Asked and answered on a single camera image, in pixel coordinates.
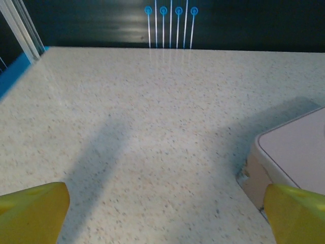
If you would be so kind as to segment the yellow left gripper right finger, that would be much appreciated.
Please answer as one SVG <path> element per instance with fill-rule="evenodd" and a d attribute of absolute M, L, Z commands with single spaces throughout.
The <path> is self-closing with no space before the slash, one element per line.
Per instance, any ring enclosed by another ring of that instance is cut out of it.
<path fill-rule="evenodd" d="M 264 210 L 276 243 L 324 243 L 324 195 L 270 184 Z"/>

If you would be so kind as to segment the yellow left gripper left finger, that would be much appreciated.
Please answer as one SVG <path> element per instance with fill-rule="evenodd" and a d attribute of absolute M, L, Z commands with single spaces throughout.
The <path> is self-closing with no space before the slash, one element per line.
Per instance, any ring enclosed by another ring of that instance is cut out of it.
<path fill-rule="evenodd" d="M 64 182 L 1 195 L 1 243 L 57 243 L 69 204 Z"/>

